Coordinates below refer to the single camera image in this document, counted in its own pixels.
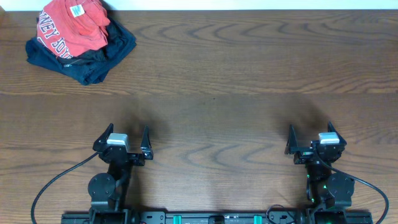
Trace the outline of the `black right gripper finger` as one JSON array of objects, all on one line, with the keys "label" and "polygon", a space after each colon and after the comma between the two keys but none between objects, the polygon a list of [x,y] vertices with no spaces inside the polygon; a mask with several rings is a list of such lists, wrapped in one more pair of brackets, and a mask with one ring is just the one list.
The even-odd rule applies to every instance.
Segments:
[{"label": "black right gripper finger", "polygon": [[292,124],[289,125],[289,134],[285,147],[285,154],[295,154],[299,150],[295,129]]},{"label": "black right gripper finger", "polygon": [[328,122],[328,132],[334,132],[334,133],[336,133],[336,135],[338,136],[338,139],[340,140],[339,141],[339,144],[341,144],[341,145],[347,145],[347,142],[346,142],[346,140],[339,134],[339,132],[335,129],[335,127],[333,126],[333,124],[332,124],[332,122],[331,121],[329,121]]}]

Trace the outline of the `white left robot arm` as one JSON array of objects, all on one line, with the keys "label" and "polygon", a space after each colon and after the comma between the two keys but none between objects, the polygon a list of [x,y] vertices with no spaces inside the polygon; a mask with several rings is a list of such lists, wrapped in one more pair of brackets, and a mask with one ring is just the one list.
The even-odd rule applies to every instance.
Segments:
[{"label": "white left robot arm", "polygon": [[94,142],[93,150],[109,165],[108,171],[96,174],[88,184],[91,197],[90,223],[140,223],[140,214],[125,206],[132,168],[144,166],[154,153],[149,139],[149,128],[144,127],[141,153],[130,152],[127,134],[113,132],[110,124]]}]

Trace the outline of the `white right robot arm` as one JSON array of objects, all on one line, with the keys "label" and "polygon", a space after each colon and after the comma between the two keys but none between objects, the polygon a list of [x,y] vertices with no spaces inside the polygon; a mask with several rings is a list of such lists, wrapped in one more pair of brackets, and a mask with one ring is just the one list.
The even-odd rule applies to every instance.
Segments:
[{"label": "white right robot arm", "polygon": [[295,215],[296,223],[347,223],[345,209],[352,205],[354,180],[332,171],[331,164],[345,150],[346,141],[331,123],[327,132],[320,133],[308,147],[299,146],[292,125],[285,147],[294,156],[294,164],[307,171],[307,199],[312,203]]}]

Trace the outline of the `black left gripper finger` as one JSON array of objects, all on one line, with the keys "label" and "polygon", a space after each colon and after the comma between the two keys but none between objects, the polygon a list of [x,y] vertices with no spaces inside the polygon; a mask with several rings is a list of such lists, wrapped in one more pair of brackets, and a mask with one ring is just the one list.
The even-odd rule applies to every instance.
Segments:
[{"label": "black left gripper finger", "polygon": [[140,149],[145,160],[153,160],[154,153],[149,139],[149,127],[144,127]]},{"label": "black left gripper finger", "polygon": [[96,152],[103,152],[108,148],[107,140],[110,134],[113,133],[114,124],[110,123],[105,131],[100,135],[100,137],[94,142],[93,150]]}]

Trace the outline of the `orange red t-shirt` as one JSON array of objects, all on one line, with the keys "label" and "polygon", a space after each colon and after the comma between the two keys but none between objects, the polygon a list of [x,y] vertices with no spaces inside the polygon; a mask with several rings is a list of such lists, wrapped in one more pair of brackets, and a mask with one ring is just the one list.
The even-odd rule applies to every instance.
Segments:
[{"label": "orange red t-shirt", "polygon": [[99,0],[52,0],[41,10],[36,40],[61,58],[108,44],[108,14]]}]

